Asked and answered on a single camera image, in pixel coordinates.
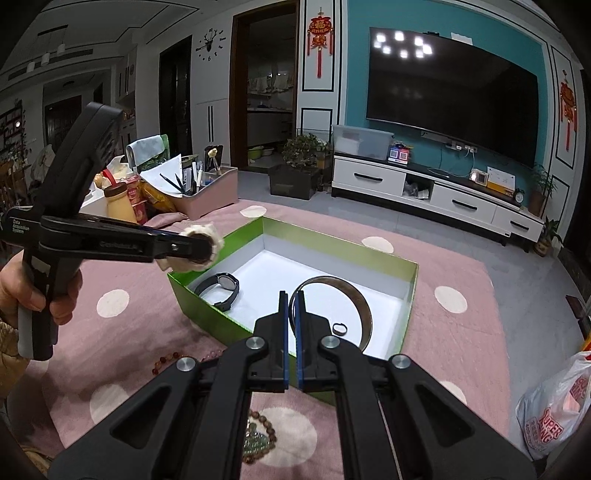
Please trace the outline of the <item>person's left hand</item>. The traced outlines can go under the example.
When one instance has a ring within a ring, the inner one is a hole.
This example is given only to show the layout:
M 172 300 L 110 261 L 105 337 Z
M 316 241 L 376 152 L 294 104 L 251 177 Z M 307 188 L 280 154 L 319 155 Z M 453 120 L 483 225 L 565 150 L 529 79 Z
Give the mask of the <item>person's left hand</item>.
M 47 300 L 29 281 L 22 264 L 23 252 L 14 255 L 1 269 L 1 319 L 13 328 L 18 326 L 18 307 L 43 311 Z M 73 317 L 83 277 L 79 270 L 69 281 L 66 293 L 49 304 L 49 311 L 57 325 L 65 325 Z

